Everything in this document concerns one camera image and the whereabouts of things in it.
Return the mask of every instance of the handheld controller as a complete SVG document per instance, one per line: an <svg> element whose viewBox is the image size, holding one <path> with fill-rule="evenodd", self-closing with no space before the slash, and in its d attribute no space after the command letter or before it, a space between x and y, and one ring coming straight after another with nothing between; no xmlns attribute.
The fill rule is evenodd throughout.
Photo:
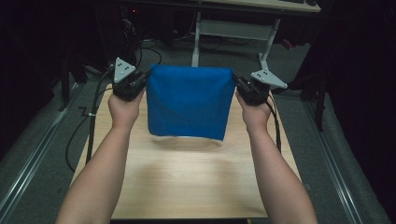
<svg viewBox="0 0 396 224"><path fill-rule="evenodd" d="M248 105L267 102L271 85L284 89L288 87L268 69L251 73L249 77L233 72L233 79L236 81L236 89Z"/></svg>
<svg viewBox="0 0 396 224"><path fill-rule="evenodd" d="M132 101L146 87L150 68L136 71L133 65L117 58L114 79L112 82L113 93L124 101Z"/></svg>

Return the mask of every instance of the metal rail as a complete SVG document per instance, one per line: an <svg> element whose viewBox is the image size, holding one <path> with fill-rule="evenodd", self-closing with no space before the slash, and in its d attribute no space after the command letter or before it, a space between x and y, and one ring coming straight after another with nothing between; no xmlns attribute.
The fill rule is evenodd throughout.
<svg viewBox="0 0 396 224"><path fill-rule="evenodd" d="M353 201L352 194L349 191L349 188L340 172L340 169L338 168L334 157L332 156L332 151L329 144L327 143L327 139L324 133L318 129L318 126L315 123L314 107L309 102L303 102L303 106L310 117L311 124L315 129L315 133L317 134L319 142L321 143L326 166L329 169L332 182L334 183L335 189L337 190L338 196L340 197L340 201L344 206L349 222L359 224L363 223L361 221L361 215L359 214L358 208Z"/></svg>
<svg viewBox="0 0 396 224"><path fill-rule="evenodd" d="M37 171L38 167L44 160L47 152L49 151L53 136L56 134L56 131L58 130L61 121L64 119L64 116L67 114L68 107L77 98L81 89L82 87L78 84L75 84L73 86L71 92L71 100L69 101L69 104L63 111L60 111L58 113L55 120L51 123L43 138L41 139L40 144L30 155L29 159L24 164L21 172L18 174L11 188L8 190L6 197L0 203L0 223L7 223L8 219L11 217L12 212L20 201L23 193L29 186L30 181L35 176L35 172Z"/></svg>

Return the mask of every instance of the gray floor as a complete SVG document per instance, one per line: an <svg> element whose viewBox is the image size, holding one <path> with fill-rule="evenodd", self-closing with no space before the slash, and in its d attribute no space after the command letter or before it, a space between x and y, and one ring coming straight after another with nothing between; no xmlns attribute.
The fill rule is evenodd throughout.
<svg viewBox="0 0 396 224"><path fill-rule="evenodd" d="M172 48L155 42L145 43L146 47L153 47L162 55L162 64L190 65L190 42L179 42ZM261 42L249 42L247 45L225 43L219 48L210 42L202 45L200 66L232 67L241 74L249 74L260 70L258 56L255 52L262 46ZM287 50L274 45L268 57L268 64L273 73L290 82L294 79L309 46L296 47ZM144 49L140 67L157 63L160 57L157 53ZM81 86L81 91L69 106L58 131L53 136L49 150L33 173L32 179L20 198L15 201L15 207L9 211L8 223L53 223L58 209L73 173L65 162L65 150L73 131L85 118L81 116L82 107L87 111L92 106L93 94L97 77L90 76L89 81ZM16 181L22 167L29 156L39 145L44 133L59 114L62 104L60 85L54 88L55 98L45 106L30 122L19 140L0 163L0 197L7 197L11 186ZM350 223L345 207L334 186L331 172L326 165L323 154L323 144L317 134L316 127L307 111L311 103L301 102L297 91L286 91L276 95L276 104L282 119L286 135L301 173L302 180L315 206L319 223ZM356 205L361 222L390 223L384 210L377 202L370 185L354 159L342 130L332 110L329 97L326 98L324 113L324 133L332 155L349 189ZM69 159L76 166L79 155L88 136L89 121L87 120L73 138L69 149ZM265 218L255 218L253 223L267 223Z"/></svg>

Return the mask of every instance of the black controller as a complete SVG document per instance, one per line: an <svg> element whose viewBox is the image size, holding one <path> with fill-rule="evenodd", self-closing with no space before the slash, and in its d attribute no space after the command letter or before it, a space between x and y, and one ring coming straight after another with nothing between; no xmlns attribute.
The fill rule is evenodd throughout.
<svg viewBox="0 0 396 224"><path fill-rule="evenodd" d="M146 87L151 69L132 72L120 82L113 80L113 93L124 101L132 101Z"/></svg>
<svg viewBox="0 0 396 224"><path fill-rule="evenodd" d="M236 89L248 105L262 105L267 102L270 85L261 83L252 77L243 77L233 73Z"/></svg>

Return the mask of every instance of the forearm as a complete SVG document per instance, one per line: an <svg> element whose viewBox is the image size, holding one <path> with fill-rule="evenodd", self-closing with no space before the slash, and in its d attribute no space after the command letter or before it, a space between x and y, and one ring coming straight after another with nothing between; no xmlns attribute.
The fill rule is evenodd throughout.
<svg viewBox="0 0 396 224"><path fill-rule="evenodd" d="M112 128L68 191L58 223L108 223L125 173L130 130Z"/></svg>
<svg viewBox="0 0 396 224"><path fill-rule="evenodd" d="M249 130L262 202L274 223L317 223L302 183L265 129Z"/></svg>

